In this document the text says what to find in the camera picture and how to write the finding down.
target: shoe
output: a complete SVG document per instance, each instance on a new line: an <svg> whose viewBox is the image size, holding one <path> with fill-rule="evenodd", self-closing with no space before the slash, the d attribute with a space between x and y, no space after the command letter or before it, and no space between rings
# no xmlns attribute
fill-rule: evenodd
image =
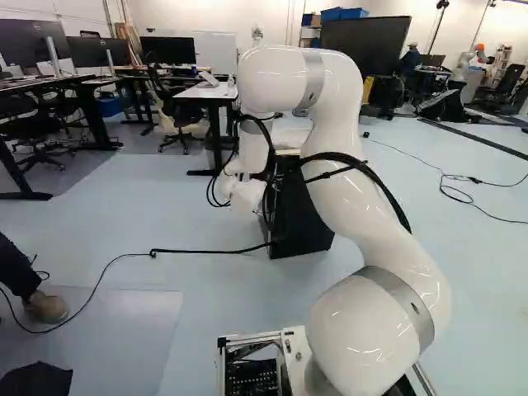
<svg viewBox="0 0 528 396"><path fill-rule="evenodd" d="M30 297L29 303L24 303L24 307L36 322L57 324L68 317L68 306L62 297L46 295L40 290Z"/></svg>

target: office chair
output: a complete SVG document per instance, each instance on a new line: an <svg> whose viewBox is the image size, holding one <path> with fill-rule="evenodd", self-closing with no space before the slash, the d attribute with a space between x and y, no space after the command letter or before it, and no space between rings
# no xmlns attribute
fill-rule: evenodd
<svg viewBox="0 0 528 396"><path fill-rule="evenodd" d="M80 120L67 122L68 117L73 116L80 108L79 100L76 97L66 97L64 89L50 89L47 91L33 92L38 100L39 108L52 114L59 120L68 137L71 137L69 127L87 128L87 125L81 124Z"/></svg>
<svg viewBox="0 0 528 396"><path fill-rule="evenodd" d="M22 95L0 98L0 118L9 119L0 124L0 139L16 140L18 146L31 147L31 155L16 163L19 166L24 165L22 172L28 172L37 163L49 163L60 171L64 170L64 165L53 157L72 152L55 152L55 148L43 145L51 134L56 134L62 129L62 124L59 120L38 111L38 105L32 97Z"/></svg>
<svg viewBox="0 0 528 396"><path fill-rule="evenodd" d="M525 68L523 64L510 64L497 87L479 87L471 104L485 111L515 114L516 108L511 104L512 92Z"/></svg>
<svg viewBox="0 0 528 396"><path fill-rule="evenodd" d="M153 96L158 105L160 124L166 134L163 142L158 147L158 152L162 153L167 146L179 142L183 146L184 155L188 155L189 148L187 147L185 134L191 134L191 132L184 132L182 128L200 122L204 112L199 106L177 105L172 97L185 88L169 89L164 86L156 68L149 66L148 75L154 88Z"/></svg>

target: gray floor mat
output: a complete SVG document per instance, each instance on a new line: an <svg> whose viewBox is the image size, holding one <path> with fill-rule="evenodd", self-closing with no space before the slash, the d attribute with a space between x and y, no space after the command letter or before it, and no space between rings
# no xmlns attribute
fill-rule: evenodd
<svg viewBox="0 0 528 396"><path fill-rule="evenodd" d="M91 289L53 286L73 312ZM23 317L16 302L16 312ZM70 394L155 395L171 349L182 293L177 291L97 291L71 323L42 336L23 332L7 304L0 303L0 377L9 370L44 361L73 369Z"/></svg>

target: black box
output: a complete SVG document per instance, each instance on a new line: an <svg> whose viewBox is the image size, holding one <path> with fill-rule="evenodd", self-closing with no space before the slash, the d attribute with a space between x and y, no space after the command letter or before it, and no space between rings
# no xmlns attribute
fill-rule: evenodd
<svg viewBox="0 0 528 396"><path fill-rule="evenodd" d="M277 155L277 176L284 176L298 160L298 155ZM271 259L321 252L332 246L334 232L319 217L299 168L278 185L278 191L269 190L266 212L270 227L262 220L262 231L266 241L276 241L268 248Z"/></svg>

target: computer monitor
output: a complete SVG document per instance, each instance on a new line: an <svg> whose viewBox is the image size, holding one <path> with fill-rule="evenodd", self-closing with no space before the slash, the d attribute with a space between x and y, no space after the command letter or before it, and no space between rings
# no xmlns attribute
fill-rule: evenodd
<svg viewBox="0 0 528 396"><path fill-rule="evenodd" d="M68 43L76 68L108 66L106 50L110 50L115 66L126 66L132 63L126 40L68 37Z"/></svg>
<svg viewBox="0 0 528 396"><path fill-rule="evenodd" d="M103 45L104 50L110 50L114 66L128 66L132 64L130 57L129 43L123 39L101 39L106 45Z"/></svg>
<svg viewBox="0 0 528 396"><path fill-rule="evenodd" d="M398 65L410 25L410 16L325 21L321 48L350 56L363 78L376 74L391 76Z"/></svg>
<svg viewBox="0 0 528 396"><path fill-rule="evenodd" d="M423 66L434 66L436 68L439 68L446 59L445 55L420 55L420 63Z"/></svg>
<svg viewBox="0 0 528 396"><path fill-rule="evenodd" d="M195 41L192 37L141 37L145 63L195 64Z"/></svg>
<svg viewBox="0 0 528 396"><path fill-rule="evenodd" d="M6 64L22 68L50 60L46 37L53 38L59 59L70 57L66 35L60 22L0 19L0 54Z"/></svg>

